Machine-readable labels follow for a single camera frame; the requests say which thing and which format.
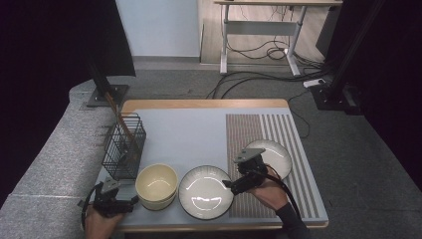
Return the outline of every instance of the human hand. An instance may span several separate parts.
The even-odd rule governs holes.
[[[267,164],[268,174],[278,177],[271,167]],[[277,182],[266,178],[258,187],[252,188],[247,192],[254,195],[262,204],[277,211],[288,204],[288,196]]]
[[[92,205],[88,206],[85,218],[85,237],[87,239],[108,239],[114,227],[123,219],[124,214],[112,218],[103,217]]]

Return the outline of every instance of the metal wire basket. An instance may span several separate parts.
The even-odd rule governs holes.
[[[136,179],[146,132],[137,114],[121,117],[125,125],[114,125],[105,145],[103,167],[114,180]]]

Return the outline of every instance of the sleeve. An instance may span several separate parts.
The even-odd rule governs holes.
[[[292,204],[288,203],[276,211],[277,216],[283,221],[283,228],[287,231],[289,238],[292,239],[311,239],[311,232],[298,218]]]

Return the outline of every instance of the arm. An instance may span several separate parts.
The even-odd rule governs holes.
[[[101,216],[93,206],[90,205],[85,219],[85,236],[87,239],[108,239],[114,227],[123,219],[123,214],[112,218]]]
[[[268,173],[277,177],[270,167],[268,167]],[[276,214],[283,221],[283,228],[288,232],[290,238],[312,238],[310,230],[302,219],[298,218],[295,210],[288,201],[286,192],[279,184],[266,178],[261,186],[253,188],[248,192],[252,193],[265,206],[276,211]]]

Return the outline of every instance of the yellow bowl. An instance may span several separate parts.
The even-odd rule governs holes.
[[[143,169],[136,178],[135,188],[142,204],[159,203],[174,198],[177,174],[169,165],[158,163]]]
[[[162,201],[151,202],[151,201],[146,201],[146,200],[141,199],[140,203],[146,209],[149,209],[149,210],[152,210],[152,211],[158,211],[158,210],[162,210],[162,209],[166,208],[168,205],[170,205],[175,197],[176,197],[176,193],[173,193],[173,195],[170,196],[170,198],[167,198],[167,199],[162,200]]]

